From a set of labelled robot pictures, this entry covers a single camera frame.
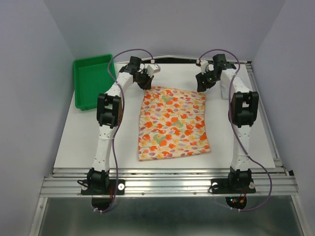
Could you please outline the white skirt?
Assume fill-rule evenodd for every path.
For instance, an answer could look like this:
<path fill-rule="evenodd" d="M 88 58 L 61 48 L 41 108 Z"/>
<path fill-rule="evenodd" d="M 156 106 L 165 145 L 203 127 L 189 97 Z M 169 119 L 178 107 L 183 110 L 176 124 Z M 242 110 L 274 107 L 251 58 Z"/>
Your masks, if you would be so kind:
<path fill-rule="evenodd" d="M 220 81 L 220 93 L 223 100 L 229 99 L 229 82 Z"/>

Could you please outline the orange floral skirt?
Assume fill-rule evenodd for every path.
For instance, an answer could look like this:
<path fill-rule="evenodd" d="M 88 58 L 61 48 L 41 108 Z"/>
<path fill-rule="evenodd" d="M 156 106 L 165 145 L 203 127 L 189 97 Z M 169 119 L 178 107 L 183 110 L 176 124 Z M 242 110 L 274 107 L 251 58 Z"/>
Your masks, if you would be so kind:
<path fill-rule="evenodd" d="M 139 161 L 210 152 L 202 92 L 152 87 L 146 90 L 139 116 Z"/>

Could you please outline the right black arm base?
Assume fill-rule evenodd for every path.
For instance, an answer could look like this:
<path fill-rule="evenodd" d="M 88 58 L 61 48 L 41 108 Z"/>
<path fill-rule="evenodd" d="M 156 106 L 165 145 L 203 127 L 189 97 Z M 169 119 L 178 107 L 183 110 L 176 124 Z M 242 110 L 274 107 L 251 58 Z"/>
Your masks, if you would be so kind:
<path fill-rule="evenodd" d="M 211 180 L 208 189 L 211 194 L 226 194 L 226 203 L 232 209 L 243 210 L 247 205 L 247 195 L 256 193 L 252 179 L 249 182 L 232 181 L 227 178 L 215 178 Z"/>

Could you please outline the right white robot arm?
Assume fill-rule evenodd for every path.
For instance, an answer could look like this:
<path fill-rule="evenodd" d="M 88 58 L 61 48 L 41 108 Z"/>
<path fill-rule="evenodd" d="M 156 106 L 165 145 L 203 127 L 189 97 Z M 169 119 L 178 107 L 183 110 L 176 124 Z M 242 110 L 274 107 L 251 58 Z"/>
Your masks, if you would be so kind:
<path fill-rule="evenodd" d="M 240 64 L 226 60 L 225 54 L 213 56 L 213 69 L 204 59 L 197 59 L 201 72 L 196 75 L 197 91 L 204 92 L 220 82 L 221 97 L 228 100 L 228 120 L 234 133 L 233 157 L 228 177 L 213 180 L 211 190 L 237 192 L 252 187 L 249 167 L 249 137 L 258 113 L 259 94 L 238 77 Z"/>

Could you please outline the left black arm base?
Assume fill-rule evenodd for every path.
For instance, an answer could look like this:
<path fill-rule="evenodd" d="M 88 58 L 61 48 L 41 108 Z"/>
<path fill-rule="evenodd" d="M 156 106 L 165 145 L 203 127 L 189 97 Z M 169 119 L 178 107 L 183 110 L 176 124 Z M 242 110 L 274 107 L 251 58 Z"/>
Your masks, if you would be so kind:
<path fill-rule="evenodd" d="M 77 180 L 77 183 L 81 186 L 80 194 L 92 198 L 92 208 L 94 212 L 98 213 L 109 212 L 114 205 L 115 198 L 125 194 L 126 181 L 124 179 L 110 179 L 106 187 L 90 187 L 86 179 Z"/>

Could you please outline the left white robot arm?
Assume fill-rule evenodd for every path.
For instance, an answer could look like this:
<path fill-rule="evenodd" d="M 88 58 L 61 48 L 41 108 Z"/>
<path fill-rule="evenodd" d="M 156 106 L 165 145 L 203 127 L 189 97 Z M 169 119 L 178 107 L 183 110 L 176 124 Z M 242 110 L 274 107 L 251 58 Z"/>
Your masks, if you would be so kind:
<path fill-rule="evenodd" d="M 87 186 L 99 194 L 109 190 L 109 158 L 112 142 L 123 119 L 124 92 L 133 83 L 137 83 L 143 90 L 150 89 L 154 74 L 160 71 L 154 59 L 142 69 L 141 64 L 142 59 L 130 57 L 129 63 L 120 69 L 111 88 L 97 98 L 99 136 L 94 162 L 87 174 Z"/>

